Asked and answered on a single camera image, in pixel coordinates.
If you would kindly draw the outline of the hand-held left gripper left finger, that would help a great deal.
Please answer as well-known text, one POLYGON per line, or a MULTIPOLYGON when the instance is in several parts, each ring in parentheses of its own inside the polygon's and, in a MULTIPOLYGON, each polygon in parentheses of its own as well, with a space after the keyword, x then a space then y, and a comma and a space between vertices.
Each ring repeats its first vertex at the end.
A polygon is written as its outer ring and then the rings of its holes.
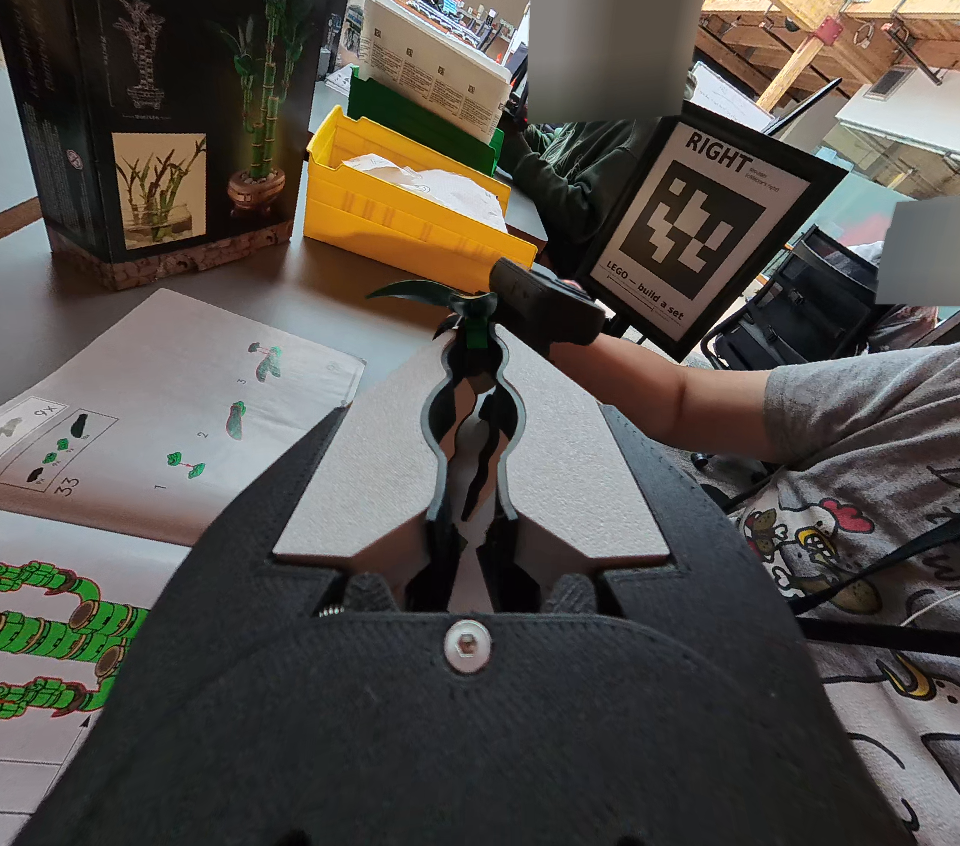
POLYGON ((449 465, 470 414, 466 351, 441 336, 354 399, 272 553, 378 574, 408 610, 445 610, 463 550, 449 465))

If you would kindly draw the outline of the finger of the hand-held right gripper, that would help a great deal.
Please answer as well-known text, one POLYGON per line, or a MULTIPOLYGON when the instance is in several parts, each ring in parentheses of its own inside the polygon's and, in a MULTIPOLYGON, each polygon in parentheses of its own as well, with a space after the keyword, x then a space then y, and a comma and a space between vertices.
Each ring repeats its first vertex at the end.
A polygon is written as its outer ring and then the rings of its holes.
POLYGON ((454 440, 450 503, 456 524, 470 522, 496 489, 501 430, 494 399, 481 397, 454 440))

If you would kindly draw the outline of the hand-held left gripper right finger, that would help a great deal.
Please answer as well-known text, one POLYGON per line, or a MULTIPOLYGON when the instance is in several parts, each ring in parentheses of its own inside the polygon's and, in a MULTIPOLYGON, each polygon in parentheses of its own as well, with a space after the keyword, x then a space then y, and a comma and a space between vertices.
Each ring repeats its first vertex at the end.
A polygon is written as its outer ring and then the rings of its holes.
POLYGON ((536 612, 567 574, 667 564, 670 549, 601 404, 503 326, 481 408, 476 504, 493 515, 477 558, 496 612, 536 612))

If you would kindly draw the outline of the green lego leaf assembly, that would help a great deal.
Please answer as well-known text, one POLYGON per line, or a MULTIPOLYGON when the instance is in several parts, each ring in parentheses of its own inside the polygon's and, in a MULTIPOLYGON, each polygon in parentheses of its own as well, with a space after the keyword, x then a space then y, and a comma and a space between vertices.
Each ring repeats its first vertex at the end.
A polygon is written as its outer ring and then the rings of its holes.
POLYGON ((495 292, 466 294, 442 283, 426 279, 407 279, 388 284, 366 295, 367 300, 396 298, 445 308, 448 316, 438 326, 434 338, 459 330, 467 349, 488 347, 491 318, 497 311, 495 292))

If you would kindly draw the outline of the person's right forearm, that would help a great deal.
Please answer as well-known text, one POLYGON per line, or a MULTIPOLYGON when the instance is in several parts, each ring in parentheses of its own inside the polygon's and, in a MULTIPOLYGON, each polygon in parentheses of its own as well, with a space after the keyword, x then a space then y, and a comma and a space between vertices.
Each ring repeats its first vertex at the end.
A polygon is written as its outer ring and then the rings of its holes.
POLYGON ((785 460, 764 420, 771 372, 690 368, 608 335, 587 346, 552 344, 548 358, 658 443, 771 464, 785 460))

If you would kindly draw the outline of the black lego set box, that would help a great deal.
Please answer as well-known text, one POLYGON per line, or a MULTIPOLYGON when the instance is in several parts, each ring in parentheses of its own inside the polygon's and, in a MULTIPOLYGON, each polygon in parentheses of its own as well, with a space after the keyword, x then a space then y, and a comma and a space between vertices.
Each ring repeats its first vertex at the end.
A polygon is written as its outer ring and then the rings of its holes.
POLYGON ((1 0, 54 255, 125 290, 289 241, 346 0, 1 0))

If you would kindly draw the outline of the crumpled white paper bag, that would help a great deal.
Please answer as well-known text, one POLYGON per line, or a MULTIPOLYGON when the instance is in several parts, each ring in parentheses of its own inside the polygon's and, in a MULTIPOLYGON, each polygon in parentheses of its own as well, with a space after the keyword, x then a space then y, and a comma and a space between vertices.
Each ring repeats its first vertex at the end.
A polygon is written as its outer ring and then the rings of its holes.
POLYGON ((374 154, 356 156, 342 165, 441 204, 489 228, 508 231, 498 198, 470 178, 444 170, 417 171, 374 154))

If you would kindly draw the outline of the open instruction booklet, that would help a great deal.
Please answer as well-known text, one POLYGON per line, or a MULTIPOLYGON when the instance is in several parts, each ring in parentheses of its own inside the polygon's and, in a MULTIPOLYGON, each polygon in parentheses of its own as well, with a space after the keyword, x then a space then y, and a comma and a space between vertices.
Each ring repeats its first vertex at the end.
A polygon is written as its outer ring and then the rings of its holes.
POLYGON ((2 405, 2 763, 77 749, 205 528, 366 364, 159 290, 2 405))

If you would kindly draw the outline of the yellow plastic bin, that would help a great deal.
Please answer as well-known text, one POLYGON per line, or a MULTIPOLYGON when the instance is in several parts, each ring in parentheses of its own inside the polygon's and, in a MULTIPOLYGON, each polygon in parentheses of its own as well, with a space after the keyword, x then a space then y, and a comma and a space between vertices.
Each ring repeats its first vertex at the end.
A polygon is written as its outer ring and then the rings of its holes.
POLYGON ((349 166, 377 155, 417 172, 473 181, 505 218, 510 188, 391 131, 332 108, 307 145, 305 237, 467 293, 486 291, 500 258, 530 268, 536 245, 431 201, 420 192, 349 166))

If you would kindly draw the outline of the green plastic bin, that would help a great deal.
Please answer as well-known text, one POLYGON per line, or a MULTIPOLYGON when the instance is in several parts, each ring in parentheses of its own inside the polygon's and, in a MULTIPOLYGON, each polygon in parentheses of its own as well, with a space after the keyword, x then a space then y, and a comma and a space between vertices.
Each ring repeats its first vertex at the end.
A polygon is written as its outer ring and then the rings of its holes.
POLYGON ((350 82, 346 114, 351 119, 369 119, 483 175, 495 176, 503 132, 495 129, 491 142, 483 143, 390 88, 361 80, 357 66, 347 69, 350 82))

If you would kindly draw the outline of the black framed marker sign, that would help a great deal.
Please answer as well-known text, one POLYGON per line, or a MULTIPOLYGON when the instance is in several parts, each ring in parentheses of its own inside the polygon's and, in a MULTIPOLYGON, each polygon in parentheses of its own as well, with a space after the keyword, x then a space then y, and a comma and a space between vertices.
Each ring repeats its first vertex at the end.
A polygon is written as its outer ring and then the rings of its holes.
POLYGON ((656 125, 576 278, 680 362, 845 177, 682 103, 656 125))

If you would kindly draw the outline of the black mesh office chair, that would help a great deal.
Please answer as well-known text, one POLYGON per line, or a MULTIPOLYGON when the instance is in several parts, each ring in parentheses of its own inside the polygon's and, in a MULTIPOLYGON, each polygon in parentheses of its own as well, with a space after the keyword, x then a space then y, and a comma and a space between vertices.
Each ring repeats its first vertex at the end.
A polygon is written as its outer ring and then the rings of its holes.
POLYGON ((877 266, 813 226, 700 351, 714 369, 749 372, 857 355, 892 308, 878 284, 877 266))

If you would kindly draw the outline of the white board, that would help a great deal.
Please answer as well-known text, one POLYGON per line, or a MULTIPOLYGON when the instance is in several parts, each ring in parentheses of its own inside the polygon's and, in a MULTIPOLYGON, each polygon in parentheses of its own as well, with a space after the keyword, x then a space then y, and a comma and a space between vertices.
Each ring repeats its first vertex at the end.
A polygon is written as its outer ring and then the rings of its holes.
POLYGON ((690 72, 695 79, 691 103, 745 128, 768 133, 771 124, 775 122, 774 117, 760 109, 747 95, 702 61, 697 61, 690 72))

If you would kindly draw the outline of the cluttered background table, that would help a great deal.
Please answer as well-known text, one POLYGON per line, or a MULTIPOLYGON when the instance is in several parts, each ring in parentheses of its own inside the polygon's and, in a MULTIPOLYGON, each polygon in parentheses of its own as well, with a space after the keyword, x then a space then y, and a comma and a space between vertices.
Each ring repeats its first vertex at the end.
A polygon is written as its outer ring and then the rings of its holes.
POLYGON ((512 57, 529 51, 530 9, 527 3, 517 24, 497 10, 468 7, 465 0, 403 0, 404 8, 468 47, 508 64, 512 57))

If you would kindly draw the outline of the metal wall vent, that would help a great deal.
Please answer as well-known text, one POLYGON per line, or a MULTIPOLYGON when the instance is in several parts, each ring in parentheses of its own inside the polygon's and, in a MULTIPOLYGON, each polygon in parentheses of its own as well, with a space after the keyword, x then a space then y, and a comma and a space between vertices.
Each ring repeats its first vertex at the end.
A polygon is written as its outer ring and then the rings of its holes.
POLYGON ((888 101, 903 88, 917 71, 918 69, 912 65, 893 66, 867 88, 863 95, 864 99, 878 102, 888 101))

